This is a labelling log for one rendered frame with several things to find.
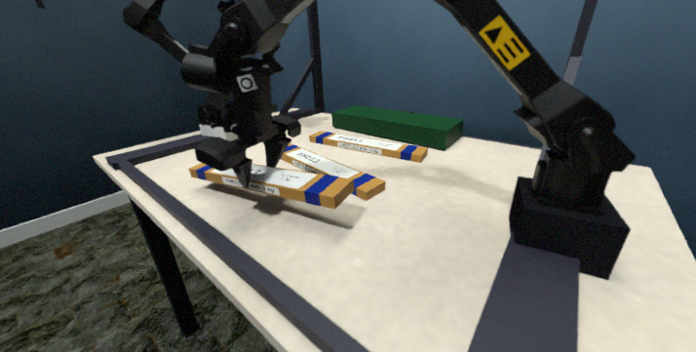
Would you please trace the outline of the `green flat rectangular platform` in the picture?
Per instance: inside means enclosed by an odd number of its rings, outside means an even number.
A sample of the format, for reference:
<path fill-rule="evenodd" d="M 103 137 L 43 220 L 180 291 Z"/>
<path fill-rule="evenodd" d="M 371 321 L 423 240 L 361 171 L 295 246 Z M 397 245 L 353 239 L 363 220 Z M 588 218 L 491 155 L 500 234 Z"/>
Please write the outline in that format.
<path fill-rule="evenodd" d="M 353 105 L 331 113 L 332 126 L 445 151 L 462 137 L 464 119 Z"/>

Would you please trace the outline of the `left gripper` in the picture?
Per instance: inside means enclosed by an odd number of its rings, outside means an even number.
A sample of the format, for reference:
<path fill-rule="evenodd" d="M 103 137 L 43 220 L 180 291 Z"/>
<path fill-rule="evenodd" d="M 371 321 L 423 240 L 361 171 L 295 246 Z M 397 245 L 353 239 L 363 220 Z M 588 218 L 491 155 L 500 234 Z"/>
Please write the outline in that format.
<path fill-rule="evenodd" d="M 277 105 L 272 104 L 271 100 L 264 103 L 243 103 L 234 99 L 229 107 L 235 111 L 236 126 L 231 129 L 238 138 L 229 141 L 215 137 L 198 143 L 195 148 L 196 160 L 220 172 L 232 168 L 241 185 L 248 188 L 252 159 L 247 157 L 247 148 L 263 142 L 266 166 L 277 167 L 292 141 L 289 137 L 301 135 L 301 125 L 298 120 L 282 114 L 272 117 L 272 113 L 277 111 Z"/>

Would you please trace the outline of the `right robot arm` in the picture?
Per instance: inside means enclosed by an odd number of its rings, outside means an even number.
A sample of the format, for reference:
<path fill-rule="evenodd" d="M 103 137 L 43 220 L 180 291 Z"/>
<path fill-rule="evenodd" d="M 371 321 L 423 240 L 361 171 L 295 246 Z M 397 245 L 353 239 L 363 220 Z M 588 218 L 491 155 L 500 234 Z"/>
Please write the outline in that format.
<path fill-rule="evenodd" d="M 124 22 L 141 35 L 155 41 L 176 60 L 182 63 L 184 57 L 189 52 L 169 34 L 167 29 L 158 20 L 165 0 L 155 1 L 156 0 L 133 0 L 131 5 L 123 11 Z M 240 1 L 235 2 L 232 0 L 223 2 L 220 0 L 217 8 L 223 14 L 224 11 Z M 229 97 L 233 94 L 232 90 L 228 94 L 209 93 L 210 94 L 205 99 L 205 104 L 217 106 L 215 108 L 224 107 L 225 102 L 229 101 Z"/>

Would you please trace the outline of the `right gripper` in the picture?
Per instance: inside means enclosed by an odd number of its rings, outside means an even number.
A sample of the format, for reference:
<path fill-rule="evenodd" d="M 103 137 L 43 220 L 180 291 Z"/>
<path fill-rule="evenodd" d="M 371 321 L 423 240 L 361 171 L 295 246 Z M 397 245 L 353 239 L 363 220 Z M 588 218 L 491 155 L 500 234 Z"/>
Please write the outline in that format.
<path fill-rule="evenodd" d="M 280 46 L 280 43 L 278 42 L 278 44 L 275 46 L 275 48 L 273 48 L 270 52 L 263 53 L 262 58 L 264 58 L 266 56 L 270 56 L 270 55 L 272 55 L 274 57 L 275 52 L 277 52 L 279 48 L 281 48 L 281 46 Z M 241 61 L 242 58 L 236 58 L 236 60 Z"/>

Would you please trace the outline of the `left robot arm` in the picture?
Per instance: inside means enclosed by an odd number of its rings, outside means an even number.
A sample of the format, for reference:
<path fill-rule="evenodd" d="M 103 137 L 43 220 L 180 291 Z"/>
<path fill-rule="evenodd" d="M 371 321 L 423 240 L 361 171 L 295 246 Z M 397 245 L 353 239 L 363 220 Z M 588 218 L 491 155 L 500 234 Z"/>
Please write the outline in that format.
<path fill-rule="evenodd" d="M 238 102 L 271 100 L 270 75 L 284 68 L 273 56 L 241 63 L 236 58 L 270 52 L 314 1 L 242 0 L 230 7 L 208 47 L 188 45 L 180 68 L 183 81 L 221 94 L 233 89 Z M 636 159 L 613 133 L 612 114 L 562 80 L 497 0 L 433 1 L 451 12 L 516 90 L 522 107 L 513 113 L 551 149 L 537 161 L 531 183 L 538 204 L 603 215 L 600 202 L 612 172 L 622 173 Z"/>

